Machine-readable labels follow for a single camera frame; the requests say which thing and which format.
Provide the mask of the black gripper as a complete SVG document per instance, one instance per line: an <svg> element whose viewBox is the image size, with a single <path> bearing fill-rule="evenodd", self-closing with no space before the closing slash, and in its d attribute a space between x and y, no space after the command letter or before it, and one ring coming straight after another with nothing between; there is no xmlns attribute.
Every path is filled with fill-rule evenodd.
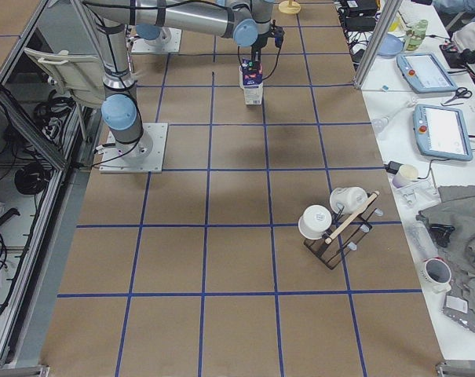
<svg viewBox="0 0 475 377"><path fill-rule="evenodd" d="M270 38L274 40L276 48L278 50L281 50L284 40L284 30L282 27L276 25L275 22L272 22L268 26L266 32L260 34L254 44L251 46L251 59L261 58L261 50L266 47ZM262 65L260 60L252 61L252 71L262 71Z"/></svg>

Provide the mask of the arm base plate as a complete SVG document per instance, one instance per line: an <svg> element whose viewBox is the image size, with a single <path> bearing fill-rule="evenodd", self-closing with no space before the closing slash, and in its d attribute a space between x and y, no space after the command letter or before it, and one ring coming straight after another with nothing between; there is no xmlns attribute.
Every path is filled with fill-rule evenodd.
<svg viewBox="0 0 475 377"><path fill-rule="evenodd" d="M161 173L168 133L167 123L144 123L144 132L138 144L129 148L115 143L111 131L107 143L114 146L105 148L101 163L97 166L103 174Z"/></svg>
<svg viewBox="0 0 475 377"><path fill-rule="evenodd" d="M179 53L181 36L181 30L171 27L160 28L156 39L142 38L141 34L135 35L130 39L131 53L137 55Z"/></svg>

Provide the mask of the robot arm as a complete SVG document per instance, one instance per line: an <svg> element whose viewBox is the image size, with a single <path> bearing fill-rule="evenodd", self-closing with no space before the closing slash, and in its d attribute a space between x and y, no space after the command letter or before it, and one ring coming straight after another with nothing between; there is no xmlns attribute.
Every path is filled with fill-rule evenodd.
<svg viewBox="0 0 475 377"><path fill-rule="evenodd" d="M239 62L247 96L262 94L261 51L268 40L277 49L283 44L284 31L272 18L272 1L84 1L83 5L93 14L102 53L101 114L115 139L114 156L100 164L107 172L160 172L166 144L167 125L141 118L126 47L127 27L151 40L174 28L230 38L239 47L249 47L250 59Z"/></svg>
<svg viewBox="0 0 475 377"><path fill-rule="evenodd" d="M168 27L159 27L153 24L137 24L136 33L148 45L154 47L164 46L172 39Z"/></svg>

